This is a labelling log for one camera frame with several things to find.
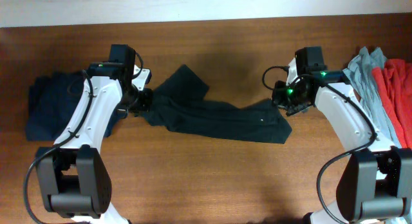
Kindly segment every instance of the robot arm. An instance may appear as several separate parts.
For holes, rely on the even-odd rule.
[[[331,123],[346,152],[351,151],[348,153],[351,154],[350,161],[337,187],[337,201],[306,216],[306,223],[336,223],[332,215],[342,220],[339,223],[346,220],[374,223],[406,216],[412,197],[412,151],[394,147],[393,142],[361,114],[364,111],[353,88],[342,72],[327,71],[320,47],[304,48],[295,56],[286,67],[287,81],[278,81],[275,85],[274,105],[287,110],[288,116],[310,106],[317,107]],[[367,149],[355,151],[369,143],[375,133],[376,139]],[[318,195],[323,201],[321,175],[318,176]]]
[[[126,224],[128,220],[110,202],[111,180],[100,157],[100,148],[113,112],[123,111],[127,115],[129,111],[148,110],[152,93],[144,86],[151,72],[135,66],[135,51],[127,45],[112,45],[109,62],[92,63],[86,72],[90,81],[84,81],[76,110],[55,141],[55,145],[65,144],[36,166],[44,207],[76,222]],[[42,157],[50,149],[39,148],[36,157]],[[62,173],[70,167],[76,167],[78,175]]]

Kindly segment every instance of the black wire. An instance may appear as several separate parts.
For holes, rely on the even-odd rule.
[[[40,221],[36,215],[33,213],[32,208],[30,207],[30,203],[28,201],[28,180],[30,178],[30,174],[32,173],[34,167],[42,160],[44,159],[46,156],[48,156],[49,154],[54,153],[56,150],[58,150],[61,146],[63,146],[64,144],[67,144],[71,139],[73,139],[76,134],[80,131],[80,128],[82,127],[84,121],[86,120],[86,117],[89,113],[90,107],[91,107],[91,102],[93,100],[94,94],[93,94],[93,85],[91,84],[91,80],[89,75],[86,73],[86,71],[82,71],[83,75],[85,76],[86,80],[88,81],[89,87],[90,87],[90,92],[89,92],[89,102],[88,105],[86,106],[86,110],[84,111],[83,117],[80,120],[79,125],[76,127],[76,129],[74,130],[74,132],[70,133],[70,136],[67,137],[67,139],[63,140],[62,142],[58,143],[58,144],[54,144],[53,147],[46,151],[44,154],[42,154],[41,156],[37,157],[36,159],[34,159],[34,161],[32,162],[32,164],[30,165],[30,167],[28,168],[28,171],[26,173],[26,176],[24,177],[24,182],[23,182],[23,199],[24,199],[24,205],[26,207],[27,213],[30,215],[30,217],[33,219],[34,222],[38,223],[38,224],[47,224],[44,223],[42,221]]]
[[[135,78],[139,77],[140,73],[141,73],[142,70],[143,70],[143,59],[142,59],[142,57],[140,56],[140,54],[139,54],[138,52],[135,52],[135,53],[136,53],[137,58],[138,58],[139,61],[140,61],[140,71],[139,71],[137,74],[133,75],[133,76],[131,77],[132,79],[135,79]]]
[[[267,72],[269,72],[270,70],[275,69],[275,68],[277,68],[277,69],[282,69],[283,71],[288,72],[289,66],[271,66],[271,67],[269,67],[269,69],[265,70],[265,72],[263,73],[263,76],[262,76],[262,83],[263,83],[263,85],[264,85],[266,88],[268,88],[268,89],[270,89],[270,90],[275,90],[275,88],[271,88],[270,86],[268,86],[268,85],[266,84],[266,82],[265,82],[265,76],[266,76],[266,73],[267,73]]]

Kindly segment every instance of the white wall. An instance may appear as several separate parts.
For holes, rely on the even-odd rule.
[[[0,27],[412,12],[412,0],[0,0]]]

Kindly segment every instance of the wooden table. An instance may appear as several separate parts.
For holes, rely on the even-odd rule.
[[[210,87],[207,99],[244,107],[271,96],[263,71],[286,65],[305,46],[322,46],[330,69],[342,69],[359,48],[380,46],[388,57],[412,60],[412,15],[353,15],[183,23],[99,24],[0,29],[0,222],[31,223],[23,205],[23,176],[39,146],[27,142],[28,86],[40,75],[73,72],[108,59],[110,45],[136,49],[157,87],[187,64]],[[268,81],[286,73],[268,74]],[[342,151],[327,119],[315,109],[288,118],[285,145],[170,133],[141,118],[120,121],[102,143],[113,184],[112,202],[133,223],[246,223],[301,218],[321,206],[315,179]],[[323,178],[334,200],[344,160]],[[30,202],[44,221],[35,174]]]

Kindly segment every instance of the navy blue clothing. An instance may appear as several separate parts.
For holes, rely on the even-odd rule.
[[[269,99],[239,109],[226,102],[203,100],[206,85],[186,65],[153,91],[152,126],[229,140],[284,144],[292,128]]]
[[[27,140],[52,141],[60,136],[79,103],[83,82],[80,73],[54,73],[51,77],[36,79],[29,89],[29,118],[25,128]],[[119,119],[114,111],[105,137],[111,135]]]

